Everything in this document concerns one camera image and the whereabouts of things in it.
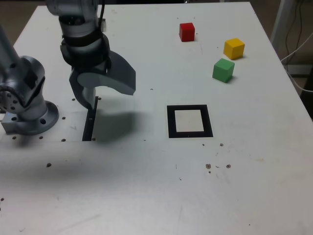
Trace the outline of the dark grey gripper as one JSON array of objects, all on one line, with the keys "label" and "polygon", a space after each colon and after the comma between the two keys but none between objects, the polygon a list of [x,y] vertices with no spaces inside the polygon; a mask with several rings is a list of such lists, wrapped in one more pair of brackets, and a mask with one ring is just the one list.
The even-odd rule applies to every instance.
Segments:
[{"label": "dark grey gripper", "polygon": [[136,91],[136,72],[119,54],[110,52],[110,62],[92,67],[71,67],[69,82],[76,100],[86,109],[95,106],[95,88],[105,86],[121,94],[133,95]]}]

